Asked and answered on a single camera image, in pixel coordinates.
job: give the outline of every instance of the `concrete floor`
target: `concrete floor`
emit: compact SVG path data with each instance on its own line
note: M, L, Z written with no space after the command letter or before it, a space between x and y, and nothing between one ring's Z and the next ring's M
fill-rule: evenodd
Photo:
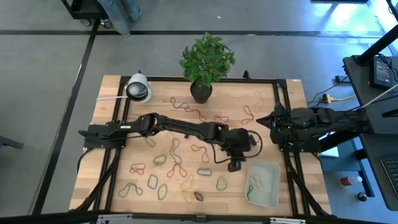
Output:
M143 11L142 20L133 24L132 30L379 32L374 19L374 13L378 12L368 4L288 0L138 0L138 3ZM60 1L51 0L4 0L0 21L0 30L91 29L74 21ZM235 51L236 65L230 77L241 77L243 71L249 70L252 77L299 78L308 100L332 86L335 75L344 74L343 57L361 54L377 41L271 35L221 37ZM77 131L86 129L91 121L102 76L131 75L138 69L148 76L180 76L181 51L192 45L195 38L194 35L96 36L44 213L68 210L83 144ZM87 41L87 35L0 35L0 135L25 142L21 151L4 147L0 152L0 217L30 212L29 202L44 171ZM383 53L391 54L387 49ZM341 98L352 95L353 89L350 85L340 85L329 93ZM352 98L330 107L344 110L356 105L358 102ZM365 203L353 199L362 191L361 186L339 186L342 175L345 173L325 173L333 214L357 220L398 220L398 212L391 212L384 205L372 173L370 179L376 197Z

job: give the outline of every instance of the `plastic tray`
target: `plastic tray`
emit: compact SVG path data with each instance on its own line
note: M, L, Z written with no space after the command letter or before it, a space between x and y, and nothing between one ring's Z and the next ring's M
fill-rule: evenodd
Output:
M276 208L279 201L279 179L280 168L278 164L260 160L253 161L246 177L244 197L250 203ZM253 187L248 198L250 185Z

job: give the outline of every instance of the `keyboard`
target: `keyboard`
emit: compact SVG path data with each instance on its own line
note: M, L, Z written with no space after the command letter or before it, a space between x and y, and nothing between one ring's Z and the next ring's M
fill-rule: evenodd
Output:
M383 157L380 160L398 197L398 157Z

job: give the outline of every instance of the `green leaves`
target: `green leaves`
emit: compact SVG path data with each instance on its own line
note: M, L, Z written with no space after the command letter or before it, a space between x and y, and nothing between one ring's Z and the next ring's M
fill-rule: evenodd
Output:
M190 82L199 86L211 86L218 82L220 77L226 77L232 65L235 64L234 52L221 43L221 37L212 37L205 32L201 39L196 39L189 50L182 52L184 60L179 64L184 68L184 76Z

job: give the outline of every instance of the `wooden table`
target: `wooden table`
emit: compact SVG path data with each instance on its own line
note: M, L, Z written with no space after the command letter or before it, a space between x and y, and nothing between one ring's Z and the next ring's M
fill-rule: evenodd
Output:
M116 96L120 81L120 76L105 75L99 91L98 97ZM300 80L287 80L290 105L292 108L306 107L302 83ZM117 180L112 201L112 212L129 213L172 213L172 214L207 214L207 215L247 215L247 216L291 216L289 189L287 185L287 176L282 153L277 145L271 142L269 129L256 123L249 122L242 125L241 120L249 118L243 111L243 107L248 105L255 119L267 116L275 105L272 85L263 83L214 83L213 93L207 103L196 104L190 95L189 82L152 82L153 96L148 103L131 102L129 108L128 121L135 120L138 116L146 113L156 112L166 115L169 118L181 119L189 122L199 123L196 112L187 113L184 109L175 109L170 103L170 98L175 97L177 104L187 102L193 109L201 111L202 115L211 121L216 115L227 116L229 121L226 123L230 128L243 127L258 132L264 141L264 147L259 156L253 159L277 163L280 167L280 191L279 205L276 208L265 208L253 205L244 198L244 188L246 183L246 173L253 159L242 163L242 169L237 172L229 173L227 171L227 162L215 164L213 162L213 152L210 145L199 141L196 137L190 136L185 139L182 134L161 132L151 137L156 145L150 147L143 138L128 139L126 147L122 150L121 159L118 167ZM255 91L261 93L264 104L255 96ZM282 90L280 90L281 101L283 101ZM104 124L111 121L115 100L97 101L93 120L95 124ZM168 150L172 144L172 138L180 140L179 147L175 153L182 157L182 167L189 175L194 176L193 186L188 191L193 195L194 191L201 192L204 196L203 202L198 202L193 198L192 202L186 202L180 192L180 184L188 178L182 177L178 170L173 177L167 178L166 174L174 165L170 154L167 156L166 163L162 166L156 166L152 160L159 155L162 150ZM205 146L210 158L209 163L201 161L203 151L194 152L191 145ZM257 152L258 147L254 148L249 154ZM100 175L101 163L103 161L104 149L94 149L87 154L81 161L80 171L78 173L75 189L73 191L70 208L76 208L97 184ZM319 161L309 153L301 153L301 161L305 183L315 200L322 208L330 212L328 196L326 193L325 182L323 180L322 169ZM226 158L225 152L216 152L217 160ZM129 168L131 164L145 163L146 168L143 175L138 173L131 174ZM197 169L210 168L213 174L210 177L197 175ZM167 184L168 193L166 198L159 201L157 198L157 189L148 188L147 181L151 174L159 178L160 184ZM223 176L228 187L224 191L216 190L216 180ZM138 196L132 187L128 195L124 198L118 195L128 182L136 183L143 189L144 193ZM295 188L299 212L303 213L302 201L299 189ZM100 208L104 208L104 201L107 186L104 188Z

